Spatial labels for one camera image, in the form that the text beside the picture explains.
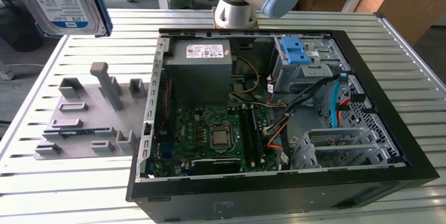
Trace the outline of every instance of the motherboard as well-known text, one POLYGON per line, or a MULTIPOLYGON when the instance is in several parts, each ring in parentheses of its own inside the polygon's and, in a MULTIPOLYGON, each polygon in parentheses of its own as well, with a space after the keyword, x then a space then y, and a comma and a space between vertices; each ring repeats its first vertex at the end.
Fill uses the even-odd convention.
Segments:
POLYGON ((278 170, 276 153, 265 152, 264 107, 201 107, 177 111, 174 142, 161 157, 169 176, 278 170))

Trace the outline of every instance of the blue drive bay latch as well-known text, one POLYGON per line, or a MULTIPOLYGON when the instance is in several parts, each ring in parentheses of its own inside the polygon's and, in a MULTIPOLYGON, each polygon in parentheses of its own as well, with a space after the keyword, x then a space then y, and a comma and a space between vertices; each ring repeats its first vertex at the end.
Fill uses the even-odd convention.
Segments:
POLYGON ((312 58, 306 54, 306 46, 298 37, 282 37, 282 47, 289 64, 312 64, 312 58))

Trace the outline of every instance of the metal table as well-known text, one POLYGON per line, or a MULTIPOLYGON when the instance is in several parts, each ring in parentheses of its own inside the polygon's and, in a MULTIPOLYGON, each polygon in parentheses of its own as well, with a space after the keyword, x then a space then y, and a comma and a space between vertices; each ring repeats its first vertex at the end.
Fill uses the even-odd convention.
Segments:
MULTIPOLYGON (((131 157, 38 161, 34 149, 59 100, 65 77, 98 80, 107 61, 118 81, 150 80, 158 29, 210 28, 212 11, 111 9, 110 38, 63 37, 0 142, 2 223, 150 223, 125 200, 131 157)), ((443 178, 365 208, 224 220, 236 223, 445 223, 446 88, 385 19, 372 14, 290 13, 262 28, 345 30, 443 178)))

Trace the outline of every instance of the chip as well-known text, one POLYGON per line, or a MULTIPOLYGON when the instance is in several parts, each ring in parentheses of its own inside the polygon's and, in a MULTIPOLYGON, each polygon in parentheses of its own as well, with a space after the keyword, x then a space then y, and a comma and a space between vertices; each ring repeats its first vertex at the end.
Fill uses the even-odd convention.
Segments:
POLYGON ((216 124, 210 126, 212 148, 229 149, 232 148, 232 127, 229 124, 216 124))

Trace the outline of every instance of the black front bezel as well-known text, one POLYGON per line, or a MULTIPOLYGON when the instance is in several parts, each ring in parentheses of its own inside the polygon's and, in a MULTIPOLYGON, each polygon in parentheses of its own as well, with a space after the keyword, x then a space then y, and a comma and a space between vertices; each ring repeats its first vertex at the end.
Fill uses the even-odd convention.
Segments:
POLYGON ((220 37, 234 33, 254 35, 270 34, 330 34, 336 40, 341 52, 353 69, 358 81, 368 94, 369 100, 379 113, 387 130, 395 140, 401 155, 405 158, 407 167, 345 170, 314 173, 280 173, 278 175, 236 177, 220 179, 135 183, 135 165, 138 157, 134 156, 131 178, 129 186, 129 199, 142 197, 164 197, 186 194, 209 194, 236 191, 253 191, 289 187, 306 187, 320 185, 354 184, 366 182, 397 182, 405 186, 417 186, 440 178, 435 166, 432 165, 415 136, 388 98, 384 89, 357 51, 356 46, 345 31, 337 30, 281 30, 281 29, 161 29, 162 37, 182 36, 197 38, 197 33, 208 35, 208 38, 217 34, 220 37))

